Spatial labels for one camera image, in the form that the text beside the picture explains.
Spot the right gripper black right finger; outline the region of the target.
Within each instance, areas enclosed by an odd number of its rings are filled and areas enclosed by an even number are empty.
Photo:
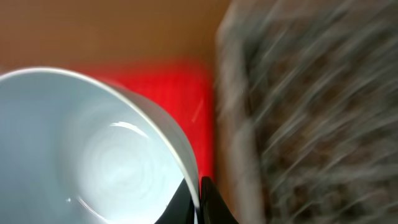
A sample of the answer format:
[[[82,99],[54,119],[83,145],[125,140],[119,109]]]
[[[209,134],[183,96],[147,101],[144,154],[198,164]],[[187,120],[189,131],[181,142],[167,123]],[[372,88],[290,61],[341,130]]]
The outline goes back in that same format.
[[[199,224],[238,224],[208,176],[201,178]]]

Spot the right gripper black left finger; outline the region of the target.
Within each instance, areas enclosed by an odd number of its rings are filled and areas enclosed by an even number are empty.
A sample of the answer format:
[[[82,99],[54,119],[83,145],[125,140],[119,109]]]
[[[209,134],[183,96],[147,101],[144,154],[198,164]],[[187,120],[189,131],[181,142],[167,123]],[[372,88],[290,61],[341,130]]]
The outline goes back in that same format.
[[[165,212],[155,224],[194,224],[195,207],[185,180],[167,205]]]

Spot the light blue bowl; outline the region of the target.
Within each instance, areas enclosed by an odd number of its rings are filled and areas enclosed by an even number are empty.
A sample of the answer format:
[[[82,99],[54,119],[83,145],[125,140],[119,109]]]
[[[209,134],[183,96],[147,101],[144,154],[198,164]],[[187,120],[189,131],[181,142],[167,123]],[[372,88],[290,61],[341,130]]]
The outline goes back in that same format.
[[[77,72],[1,76],[1,223],[155,223],[198,167],[178,123],[153,101]]]

